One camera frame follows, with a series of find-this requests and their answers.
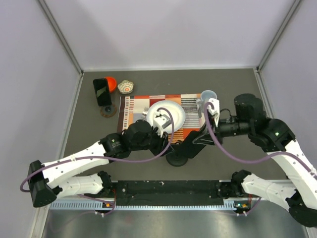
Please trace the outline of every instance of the patterned bowl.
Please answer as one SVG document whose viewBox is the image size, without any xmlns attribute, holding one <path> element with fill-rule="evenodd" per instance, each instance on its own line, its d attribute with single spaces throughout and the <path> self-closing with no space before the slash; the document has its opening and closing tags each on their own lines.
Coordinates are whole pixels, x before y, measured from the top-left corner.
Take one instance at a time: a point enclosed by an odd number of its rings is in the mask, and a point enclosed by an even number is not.
<svg viewBox="0 0 317 238">
<path fill-rule="evenodd" d="M 128 80 L 123 80 L 118 84 L 118 89 L 122 94 L 129 94 L 133 91 L 133 83 Z"/>
</svg>

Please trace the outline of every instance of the gray wall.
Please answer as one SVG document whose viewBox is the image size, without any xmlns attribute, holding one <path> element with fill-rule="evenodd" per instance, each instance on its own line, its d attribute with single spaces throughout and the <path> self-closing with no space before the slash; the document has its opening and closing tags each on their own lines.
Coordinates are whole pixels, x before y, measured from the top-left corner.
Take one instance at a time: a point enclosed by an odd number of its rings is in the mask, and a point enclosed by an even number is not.
<svg viewBox="0 0 317 238">
<path fill-rule="evenodd" d="M 0 236 L 24 238 L 35 209 L 20 183 L 56 158 L 79 76 L 35 0 L 1 0 L 0 32 Z"/>
<path fill-rule="evenodd" d="M 93 70 L 257 66 L 294 0 L 47 0 Z"/>
<path fill-rule="evenodd" d="M 277 118 L 287 122 L 317 167 L 317 1 L 303 0 L 263 70 Z"/>
</svg>

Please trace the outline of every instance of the placemat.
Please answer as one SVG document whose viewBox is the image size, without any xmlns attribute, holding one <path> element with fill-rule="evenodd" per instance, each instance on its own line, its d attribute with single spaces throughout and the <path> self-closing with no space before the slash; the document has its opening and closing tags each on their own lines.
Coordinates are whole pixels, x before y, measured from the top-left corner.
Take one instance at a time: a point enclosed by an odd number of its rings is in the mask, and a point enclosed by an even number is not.
<svg viewBox="0 0 317 238">
<path fill-rule="evenodd" d="M 127 129 L 132 123 L 139 119 L 144 119 L 142 112 L 145 107 L 149 108 L 154 103 L 170 100 L 177 102 L 185 111 L 185 122 L 181 129 L 175 132 L 173 143 L 184 140 L 192 130 L 199 130 L 201 114 L 198 113 L 196 100 L 200 98 L 198 94 L 179 94 L 179 95 L 158 95 L 158 96 L 127 96 L 120 98 L 119 120 L 117 132 Z"/>
</svg>

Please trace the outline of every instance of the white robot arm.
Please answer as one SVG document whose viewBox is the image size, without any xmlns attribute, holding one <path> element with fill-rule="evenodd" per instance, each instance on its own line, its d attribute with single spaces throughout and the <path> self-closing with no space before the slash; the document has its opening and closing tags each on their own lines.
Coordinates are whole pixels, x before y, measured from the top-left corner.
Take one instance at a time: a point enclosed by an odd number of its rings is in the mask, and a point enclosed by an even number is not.
<svg viewBox="0 0 317 238">
<path fill-rule="evenodd" d="M 261 100 L 255 100 L 253 95 L 239 95 L 235 99 L 237 116 L 225 121 L 219 119 L 219 100 L 211 99 L 210 102 L 212 106 L 207 107 L 210 118 L 206 122 L 212 122 L 217 138 L 248 134 L 251 142 L 260 146 L 268 155 L 272 155 L 294 185 L 283 187 L 242 170 L 232 176 L 231 184 L 235 193 L 262 197 L 289 211 L 302 225 L 317 226 L 317 172 L 305 157 L 288 126 L 281 120 L 266 118 Z M 137 121 L 122 134 L 110 134 L 92 146 L 59 161 L 43 164 L 39 161 L 33 162 L 29 175 L 37 175 L 28 180 L 33 205 L 40 207 L 57 198 L 82 193 L 108 194 L 111 180 L 106 172 L 86 177 L 76 175 L 108 164 L 109 160 L 103 156 L 120 160 L 128 157 L 133 150 L 148 149 L 155 155 L 159 154 L 168 139 L 163 130 L 166 125 L 169 125 L 166 124 L 166 116 L 163 120 L 161 115 L 157 115 L 154 128 L 146 121 Z M 215 141 L 216 137 L 213 136 L 211 135 L 210 141 Z M 284 154 L 273 155 L 281 151 Z"/>
</svg>

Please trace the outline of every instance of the gray tabletop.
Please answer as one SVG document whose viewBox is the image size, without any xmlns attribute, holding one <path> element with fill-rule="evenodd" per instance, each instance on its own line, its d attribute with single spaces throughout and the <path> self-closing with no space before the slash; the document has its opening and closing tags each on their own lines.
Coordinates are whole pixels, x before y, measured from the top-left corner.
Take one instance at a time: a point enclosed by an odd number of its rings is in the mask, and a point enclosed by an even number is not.
<svg viewBox="0 0 317 238">
<path fill-rule="evenodd" d="M 92 145 L 110 133 L 116 132 L 118 112 L 111 118 L 100 115 L 93 88 L 93 79 L 115 77 L 117 82 L 134 82 L 131 95 L 168 95 L 200 93 L 210 89 L 217 93 L 221 108 L 234 111 L 233 99 L 242 93 L 261 97 L 252 69 L 214 70 L 165 70 L 165 71 L 116 71 L 86 72 L 80 89 L 65 156 Z M 118 90 L 112 94 L 112 102 L 119 107 Z M 264 152 L 253 145 L 247 136 L 224 139 L 224 147 L 232 154 L 246 159 L 259 159 Z M 146 159 L 149 151 L 132 152 L 131 159 Z M 244 165 L 226 157 L 217 147 L 207 146 L 194 159 L 182 167 L 169 165 L 164 157 L 149 163 L 120 163 L 93 168 L 86 174 L 107 171 L 113 180 L 199 180 L 230 179 L 232 173 L 245 169 L 264 179 L 286 179 L 283 170 L 273 160 L 259 165 Z"/>
</svg>

